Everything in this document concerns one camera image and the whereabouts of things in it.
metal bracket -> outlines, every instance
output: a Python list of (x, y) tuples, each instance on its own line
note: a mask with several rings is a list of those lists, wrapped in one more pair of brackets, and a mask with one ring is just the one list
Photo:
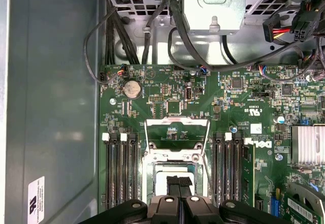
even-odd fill
[[(155, 144), (148, 138), (148, 127), (155, 125), (170, 125), (173, 122), (180, 122), (183, 125), (200, 125), (206, 127), (203, 144), (198, 142), (193, 149), (181, 149), (171, 151), (170, 149), (157, 149)], [(197, 163), (202, 166), (203, 170), (203, 195), (208, 194), (208, 182), (210, 184), (209, 172), (207, 169), (207, 157), (205, 149), (210, 130), (210, 121), (207, 119), (191, 119), (185, 116), (171, 116), (163, 119), (147, 119), (144, 121), (146, 135), (146, 150), (142, 158), (142, 200), (147, 201), (147, 168), (154, 162), (182, 161), (188, 163)]]

screw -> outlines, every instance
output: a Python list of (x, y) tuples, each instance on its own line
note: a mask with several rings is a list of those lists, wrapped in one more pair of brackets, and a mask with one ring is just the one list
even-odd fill
[(166, 202), (173, 202), (174, 199), (172, 197), (165, 198)]
[(234, 203), (232, 203), (232, 202), (228, 202), (228, 203), (226, 203), (225, 204), (227, 207), (229, 207), (229, 208), (235, 208), (235, 204)]
[(193, 201), (193, 202), (197, 202), (197, 201), (200, 200), (200, 199), (199, 199), (198, 197), (196, 197), (196, 196), (191, 197), (190, 199), (191, 199), (191, 201)]
[(275, 159), (277, 161), (281, 161), (281, 160), (283, 160), (283, 155), (282, 154), (276, 154)]
[(193, 155), (192, 155), (192, 161), (193, 161), (193, 162), (198, 162), (199, 159), (200, 159), (200, 157), (199, 157), (198, 154), (193, 154)]
[(110, 104), (111, 104), (112, 106), (116, 105), (116, 99), (115, 99), (115, 98), (111, 98), (111, 99), (110, 99)]

label sticker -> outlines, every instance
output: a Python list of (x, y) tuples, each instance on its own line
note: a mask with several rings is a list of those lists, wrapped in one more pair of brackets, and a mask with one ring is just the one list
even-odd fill
[(28, 224), (38, 224), (44, 219), (44, 185), (44, 176), (28, 185)]
[(274, 146), (274, 153), (289, 154), (290, 146)]
[(250, 134), (262, 134), (262, 123), (251, 124)]
[(305, 208), (303, 208), (300, 205), (296, 204), (291, 199), (288, 199), (288, 206), (290, 206), (292, 209), (294, 209), (296, 212), (301, 214), (303, 217), (305, 217), (310, 222), (313, 222), (313, 215), (308, 210), (306, 210)]

chip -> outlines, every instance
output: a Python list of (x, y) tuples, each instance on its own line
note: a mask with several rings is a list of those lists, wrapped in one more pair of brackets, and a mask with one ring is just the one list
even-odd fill
[(283, 84), (282, 85), (282, 95), (291, 95), (293, 93), (292, 84)]
[(169, 115), (179, 115), (181, 113), (180, 102), (179, 101), (167, 101), (167, 109), (168, 109)]
[(247, 147), (244, 147), (244, 158), (246, 159), (246, 160), (249, 160), (249, 155), (248, 155), (248, 148)]
[(221, 106), (214, 106), (213, 111), (214, 112), (220, 112), (221, 111)]
[(241, 78), (233, 78), (232, 79), (232, 88), (243, 88), (242, 79)]
[(214, 114), (214, 115), (213, 115), (213, 118), (214, 118), (215, 120), (220, 120), (220, 114)]

capacitor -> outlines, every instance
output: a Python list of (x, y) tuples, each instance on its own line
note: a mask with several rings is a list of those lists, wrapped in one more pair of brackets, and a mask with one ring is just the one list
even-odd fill
[(110, 104), (112, 106), (115, 106), (116, 105), (116, 99), (115, 98), (110, 98)]
[(308, 75), (306, 76), (306, 81), (307, 81), (307, 82), (311, 82), (311, 81), (312, 81), (312, 76), (311, 76), (310, 74), (308, 74)]
[(283, 116), (276, 116), (273, 118), (274, 123), (284, 124), (285, 119)]
[(235, 134), (238, 131), (238, 129), (236, 126), (230, 126), (229, 131), (232, 132), (233, 134)]
[(142, 93), (142, 88), (139, 82), (128, 81), (123, 87), (123, 92), (129, 99), (137, 99)]
[(282, 154), (276, 154), (276, 155), (275, 155), (275, 159), (276, 159), (277, 161), (281, 161), (281, 160), (283, 160), (283, 155), (282, 155)]
[(192, 87), (192, 82), (186, 82), (186, 83), (185, 83), (185, 86), (186, 86), (186, 87)]

